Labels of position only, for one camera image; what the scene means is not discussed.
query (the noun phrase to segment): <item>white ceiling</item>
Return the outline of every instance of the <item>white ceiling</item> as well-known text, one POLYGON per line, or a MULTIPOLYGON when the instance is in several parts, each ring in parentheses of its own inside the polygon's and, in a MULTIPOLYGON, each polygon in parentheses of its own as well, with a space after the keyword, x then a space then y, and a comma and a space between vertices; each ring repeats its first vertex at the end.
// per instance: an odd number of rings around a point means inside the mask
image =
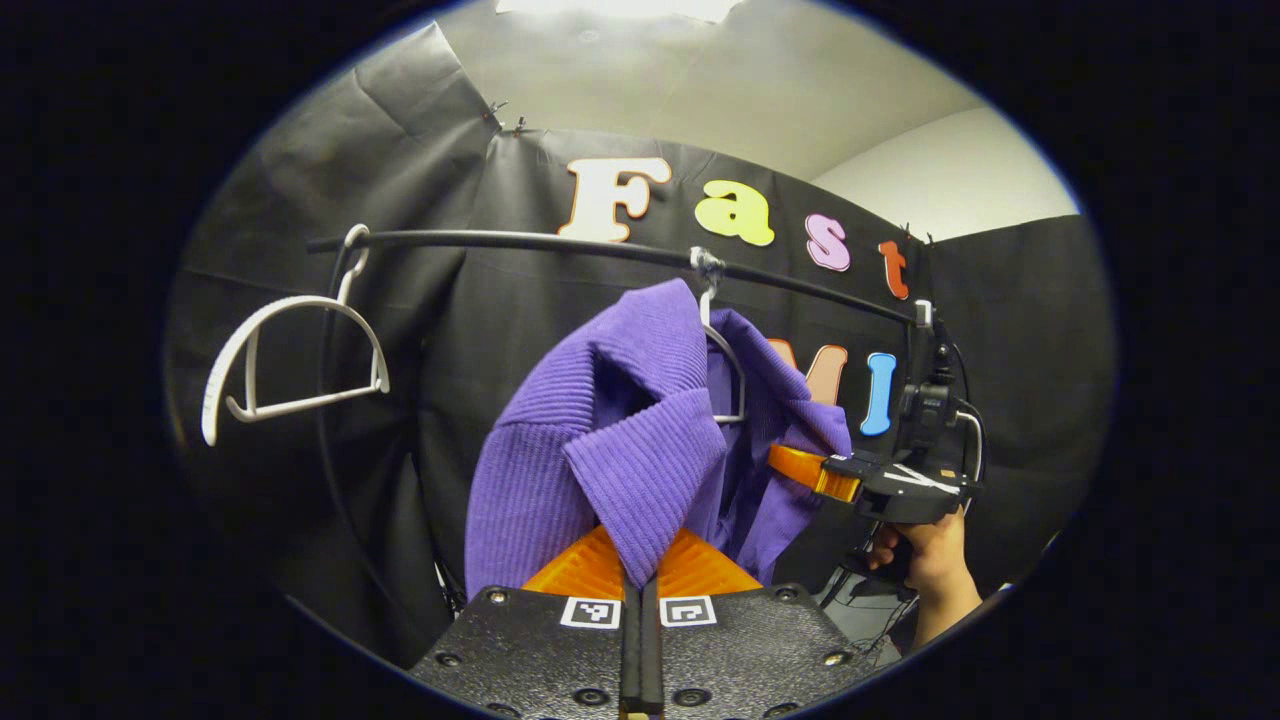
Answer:
POLYGON ((801 0, 745 0, 723 23, 588 12, 440 14, 507 128, 575 128, 716 150, 812 181, 980 97, 864 20, 801 0))

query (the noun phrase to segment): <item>person's arm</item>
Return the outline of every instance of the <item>person's arm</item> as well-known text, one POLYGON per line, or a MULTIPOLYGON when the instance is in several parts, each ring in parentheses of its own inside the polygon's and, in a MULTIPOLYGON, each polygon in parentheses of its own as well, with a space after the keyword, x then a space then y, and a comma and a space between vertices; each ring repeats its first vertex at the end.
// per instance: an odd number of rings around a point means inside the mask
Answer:
POLYGON ((964 514, 959 509, 932 525, 882 527, 868 557, 872 570, 893 561, 893 547, 902 536, 914 548, 906 587, 920 596, 915 650, 982 605, 982 597, 964 561, 964 514))

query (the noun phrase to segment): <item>human hand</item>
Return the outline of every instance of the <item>human hand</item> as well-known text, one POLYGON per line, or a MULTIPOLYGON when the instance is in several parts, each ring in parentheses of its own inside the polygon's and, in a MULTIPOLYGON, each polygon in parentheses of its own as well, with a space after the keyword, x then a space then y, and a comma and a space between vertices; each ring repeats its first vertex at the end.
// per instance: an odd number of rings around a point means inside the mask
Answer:
POLYGON ((922 600, 932 600, 972 585, 969 568, 964 561, 964 512, 956 509, 934 524, 884 524, 876 532, 872 551, 867 556, 872 570, 893 561, 893 548, 901 538, 911 542, 911 565, 906 587, 920 593, 922 600))

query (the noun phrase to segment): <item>colorful foam letter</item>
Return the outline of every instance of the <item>colorful foam letter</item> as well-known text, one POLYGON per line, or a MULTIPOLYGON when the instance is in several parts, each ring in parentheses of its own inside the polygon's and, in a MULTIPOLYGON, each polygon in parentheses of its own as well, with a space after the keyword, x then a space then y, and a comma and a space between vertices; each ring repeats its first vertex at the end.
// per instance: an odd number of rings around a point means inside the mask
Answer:
POLYGON ((906 268, 906 258, 897 251, 897 243, 892 240, 879 243, 881 255, 884 256, 884 279, 888 282, 888 291, 899 300, 906 300, 906 283, 902 282, 902 269, 906 268))
POLYGON ((872 397, 867 404, 867 419, 858 429, 864 436, 878 436, 892 424, 888 419, 888 395, 897 357, 888 352, 872 352, 867 356, 867 366, 872 370, 872 397))
POLYGON ((804 229, 809 233, 809 256, 819 266, 844 273, 849 269, 849 249, 842 242, 845 228, 840 223, 814 213, 804 219, 804 229))
POLYGON ((671 165, 662 158, 590 158, 573 160, 568 172, 577 176, 577 187, 568 223, 558 234, 604 242, 625 242, 631 237, 631 228, 616 219, 616 205, 626 208, 631 218, 649 209, 649 183, 639 176, 659 183, 671 179, 671 165), (618 184, 620 173, 637 177, 618 184))
POLYGON ((694 208, 694 217, 704 228, 726 237, 741 237, 751 245, 773 242, 769 201, 754 187, 733 181, 710 181, 703 186, 703 192, 710 197, 694 208))
MULTIPOLYGON (((796 354, 791 350, 791 343, 785 340, 769 340, 773 350, 778 351, 782 360, 792 368, 796 365, 796 354)), ((809 386, 809 395, 814 402, 835 405, 840 395, 840 377, 849 361, 849 351, 838 345, 823 345, 813 356, 813 364, 804 375, 804 382, 809 386)))

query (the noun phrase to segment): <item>letter a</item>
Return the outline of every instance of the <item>letter a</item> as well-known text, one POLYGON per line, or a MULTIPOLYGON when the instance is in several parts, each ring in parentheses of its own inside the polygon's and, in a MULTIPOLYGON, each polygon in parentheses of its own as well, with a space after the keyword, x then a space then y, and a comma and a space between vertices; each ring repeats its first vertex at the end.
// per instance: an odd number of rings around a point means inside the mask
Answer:
POLYGON ((694 208, 700 225, 716 234, 739 236, 751 245, 773 242, 769 201, 754 187, 733 181, 710 181, 703 186, 703 192, 710 197, 694 208))

